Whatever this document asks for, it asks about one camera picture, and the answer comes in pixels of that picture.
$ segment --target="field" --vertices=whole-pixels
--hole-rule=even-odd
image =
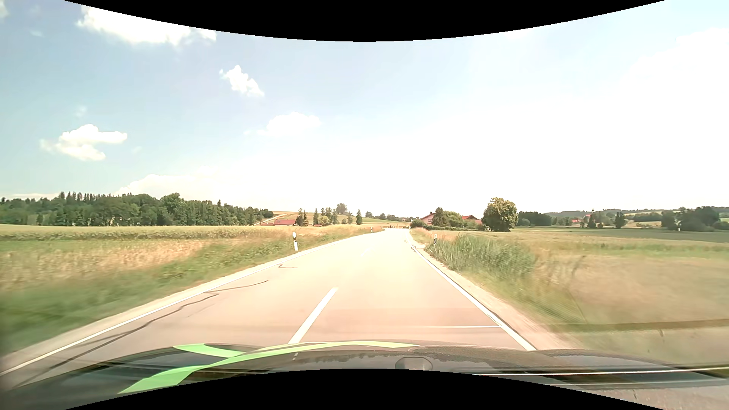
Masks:
[[[293,231],[305,250],[370,229],[0,225],[0,354],[292,255]]]
[[[587,348],[729,362],[729,233],[519,228],[458,242],[453,231],[412,233],[426,244],[437,233],[436,258]]]

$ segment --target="building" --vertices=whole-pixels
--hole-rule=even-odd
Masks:
[[[420,220],[423,221],[423,222],[425,222],[428,225],[433,225],[433,216],[434,215],[435,215],[435,213],[434,212],[431,212],[428,215],[420,218]],[[472,220],[473,222],[475,222],[477,224],[481,224],[482,223],[480,219],[476,218],[473,215],[465,215],[465,216],[462,216],[461,219],[462,220]]]
[[[420,220],[425,222],[428,225],[433,225],[433,215],[435,215],[435,213],[431,212],[428,215],[420,218]]]
[[[293,226],[296,220],[275,220],[273,221],[274,226]]]
[[[477,225],[480,225],[480,224],[482,224],[481,220],[480,220],[480,219],[478,219],[478,218],[476,218],[476,217],[475,217],[475,216],[473,216],[473,215],[464,215],[464,216],[462,216],[462,217],[461,217],[461,219],[462,219],[462,220],[472,220],[472,221],[473,221],[473,222],[475,222],[475,223],[476,223]]]

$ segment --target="road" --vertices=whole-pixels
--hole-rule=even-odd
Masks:
[[[524,350],[407,241],[346,239],[11,371],[6,386],[178,344],[418,339]]]

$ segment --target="white lane marking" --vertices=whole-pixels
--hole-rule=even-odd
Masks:
[[[264,271],[264,270],[266,270],[266,269],[268,269],[268,268],[272,268],[272,267],[274,267],[274,266],[277,266],[277,265],[279,265],[279,264],[285,263],[285,262],[287,262],[287,261],[289,261],[289,260],[291,260],[291,259],[296,259],[296,258],[300,258],[300,257],[302,257],[302,256],[304,256],[304,255],[308,255],[308,254],[310,254],[310,253],[312,253],[312,252],[316,252],[316,251],[318,251],[318,250],[322,250],[322,249],[324,249],[324,248],[326,248],[326,247],[330,247],[330,246],[332,246],[332,245],[334,245],[334,244],[338,244],[338,243],[340,243],[340,242],[342,242],[342,241],[348,241],[349,239],[354,239],[354,238],[358,238],[358,237],[360,237],[360,235],[358,235],[358,236],[350,236],[349,238],[344,238],[344,239],[341,239],[341,240],[339,240],[339,241],[336,241],[336,242],[332,242],[331,244],[326,244],[326,245],[322,245],[322,246],[321,246],[320,248],[315,248],[315,249],[312,249],[312,250],[306,250],[306,251],[304,251],[304,252],[301,252],[301,253],[298,253],[298,254],[296,254],[296,255],[293,255],[292,257],[290,257],[290,258],[287,258],[287,259],[285,259],[285,260],[283,260],[283,261],[281,261],[281,262],[278,262],[278,263],[275,263],[275,264],[273,264],[273,265],[270,265],[270,266],[266,266],[265,268],[261,268],[261,269],[258,269],[258,270],[256,270],[256,271],[253,271],[253,272],[247,273],[247,274],[245,274],[245,275],[243,275],[243,276],[241,276],[241,277],[238,277],[238,278],[235,278],[235,279],[231,279],[231,280],[228,280],[228,281],[226,281],[226,282],[223,282],[223,283],[222,283],[222,284],[220,284],[220,285],[215,285],[215,286],[213,286],[213,287],[209,287],[209,288],[207,288],[207,289],[205,289],[205,290],[201,290],[200,292],[198,292],[198,293],[196,293],[196,294],[194,294],[194,295],[190,295],[190,296],[187,296],[186,298],[182,298],[182,299],[179,299],[178,301],[174,301],[174,302],[172,302],[172,303],[168,303],[168,304],[166,304],[165,306],[162,306],[162,307],[160,307],[160,308],[156,308],[156,309],[154,309],[154,310],[152,310],[152,311],[149,311],[149,312],[147,312],[147,313],[143,313],[143,314],[140,314],[140,315],[139,315],[139,316],[137,316],[137,317],[133,317],[133,318],[131,318],[131,319],[129,319],[129,320],[126,320],[126,321],[124,321],[124,322],[121,322],[121,323],[120,323],[120,324],[118,324],[118,325],[114,325],[114,326],[111,326],[110,328],[106,328],[106,329],[104,329],[104,330],[100,330],[100,331],[98,331],[98,332],[94,333],[93,335],[90,335],[90,336],[86,336],[86,337],[84,337],[83,339],[77,340],[77,341],[75,341],[75,342],[73,342],[73,343],[69,343],[69,344],[67,344],[66,346],[63,346],[63,347],[59,347],[59,348],[57,348],[56,350],[53,350],[52,352],[48,352],[48,353],[46,353],[46,354],[44,354],[44,355],[40,355],[40,356],[38,356],[38,357],[36,357],[36,358],[34,358],[34,359],[30,359],[30,360],[28,360],[28,361],[26,361],[26,362],[23,362],[23,363],[21,363],[21,364],[19,364],[19,365],[15,366],[15,367],[12,367],[12,368],[9,368],[9,369],[7,369],[7,370],[5,370],[5,371],[2,371],[2,372],[0,372],[0,376],[4,376],[4,375],[6,375],[6,374],[10,373],[11,371],[15,371],[15,370],[18,370],[19,368],[24,368],[24,367],[26,367],[27,365],[30,365],[30,364],[33,364],[33,363],[37,362],[38,360],[43,360],[43,359],[45,359],[46,357],[49,357],[49,356],[55,355],[55,354],[56,354],[56,353],[58,353],[58,352],[62,352],[63,350],[66,350],[66,349],[68,349],[69,347],[74,347],[74,346],[76,346],[76,345],[77,345],[77,344],[79,344],[79,343],[83,343],[83,342],[85,342],[85,341],[87,341],[87,340],[89,340],[89,339],[93,339],[93,338],[95,338],[96,336],[102,335],[102,334],[104,334],[104,333],[106,333],[106,332],[109,332],[109,331],[111,331],[111,330],[114,330],[114,329],[116,329],[116,328],[119,328],[119,327],[121,327],[121,326],[123,326],[123,325],[126,325],[126,324],[128,324],[128,323],[134,322],[135,320],[139,320],[139,319],[141,319],[142,317],[145,317],[145,316],[149,316],[149,315],[151,315],[151,314],[153,314],[153,313],[155,313],[155,312],[159,312],[159,311],[160,311],[160,310],[162,310],[162,309],[166,309],[166,308],[168,308],[168,307],[170,307],[170,306],[174,306],[174,305],[177,305],[178,303],[184,302],[184,301],[186,301],[186,300],[188,300],[188,299],[190,299],[190,298],[194,298],[195,296],[199,296],[199,295],[202,295],[202,294],[203,294],[203,293],[205,293],[205,292],[210,292],[210,291],[211,291],[211,290],[213,290],[213,289],[217,289],[218,287],[221,287],[221,286],[223,286],[223,285],[227,285],[227,284],[229,284],[229,283],[231,283],[231,282],[234,282],[234,281],[236,281],[236,280],[239,280],[239,279],[243,279],[243,278],[244,278],[244,277],[246,277],[246,276],[250,276],[250,275],[252,275],[252,274],[256,274],[256,273],[258,273],[258,272],[261,272],[261,271]]]
[[[481,328],[500,328],[499,325],[483,325],[483,326],[414,326],[414,328],[439,328],[439,329],[481,329]]]
[[[466,292],[466,290],[462,287],[460,287],[457,283],[455,283],[451,278],[448,277],[448,275],[444,274],[440,271],[436,265],[433,265],[430,263],[430,260],[427,260],[423,255],[421,255],[418,250],[411,245],[411,247],[415,250],[415,252],[418,254],[419,257],[421,257],[425,262],[430,265],[431,268],[433,268],[434,271],[436,271],[440,276],[443,277],[448,283],[450,283],[453,287],[455,287],[463,296],[466,297],[471,303],[473,303],[479,310],[481,310],[486,316],[490,317],[491,320],[498,323],[504,331],[511,336],[514,340],[516,340],[517,343],[519,343],[524,349],[526,350],[537,350],[536,347],[532,346],[529,342],[526,341],[525,338],[521,337],[519,333],[516,333],[514,329],[510,328],[509,325],[504,323],[501,319],[499,319],[498,316],[496,316],[492,311],[488,310],[486,306],[482,305],[481,302],[477,301],[476,298],[471,296],[470,293]]]
[[[319,316],[321,311],[324,310],[324,307],[327,305],[327,303],[329,303],[329,300],[332,298],[332,296],[334,296],[334,294],[336,292],[337,292],[337,288],[333,287],[329,291],[329,293],[327,293],[327,295],[324,296],[324,299],[322,299],[321,302],[319,302],[319,304],[316,305],[316,308],[314,308],[313,312],[311,312],[311,314],[309,314],[309,317],[307,317],[306,320],[304,320],[304,323],[302,323],[299,330],[297,330],[296,333],[294,333],[293,337],[291,337],[291,340],[289,340],[289,344],[299,343],[301,341],[301,338],[304,337],[304,335],[309,330],[311,325],[314,324],[314,320],[316,320],[316,318]]]

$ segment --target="blue sky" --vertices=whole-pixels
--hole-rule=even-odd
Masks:
[[[726,1],[392,43],[0,4],[3,196],[403,216],[480,214],[493,196],[541,212],[728,203]]]

